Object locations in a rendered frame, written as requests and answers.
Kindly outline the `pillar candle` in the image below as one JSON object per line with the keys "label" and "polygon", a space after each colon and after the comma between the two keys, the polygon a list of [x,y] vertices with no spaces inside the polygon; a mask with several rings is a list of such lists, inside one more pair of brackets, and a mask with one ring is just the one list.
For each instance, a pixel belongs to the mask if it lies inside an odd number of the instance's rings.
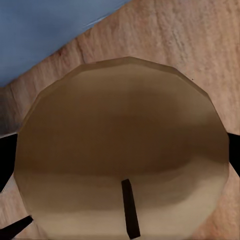
{"label": "pillar candle", "polygon": [[229,136],[208,93],[175,67],[85,63],[38,94],[13,176],[53,240],[183,240],[227,185]]}

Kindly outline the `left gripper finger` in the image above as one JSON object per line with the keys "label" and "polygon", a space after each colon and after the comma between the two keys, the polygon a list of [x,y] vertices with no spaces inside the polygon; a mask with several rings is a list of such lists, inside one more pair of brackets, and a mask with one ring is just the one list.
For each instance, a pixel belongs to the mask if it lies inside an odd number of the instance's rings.
{"label": "left gripper finger", "polygon": [[17,221],[14,224],[6,226],[3,229],[0,229],[0,240],[11,240],[17,234],[19,234],[24,228],[30,225],[33,221],[33,218],[30,215],[25,216],[25,218]]}

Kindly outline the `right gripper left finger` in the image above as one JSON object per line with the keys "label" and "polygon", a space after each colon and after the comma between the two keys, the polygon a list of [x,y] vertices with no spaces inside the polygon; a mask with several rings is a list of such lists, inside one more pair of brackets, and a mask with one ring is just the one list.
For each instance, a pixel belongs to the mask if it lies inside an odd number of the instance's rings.
{"label": "right gripper left finger", "polygon": [[18,134],[0,138],[0,193],[14,173]]}

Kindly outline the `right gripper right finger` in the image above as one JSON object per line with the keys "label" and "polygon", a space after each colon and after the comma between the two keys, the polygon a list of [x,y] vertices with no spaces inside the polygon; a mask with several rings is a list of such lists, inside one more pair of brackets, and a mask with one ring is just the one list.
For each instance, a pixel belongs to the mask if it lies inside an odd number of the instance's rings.
{"label": "right gripper right finger", "polygon": [[229,137],[229,163],[240,176],[240,135],[227,134]]}

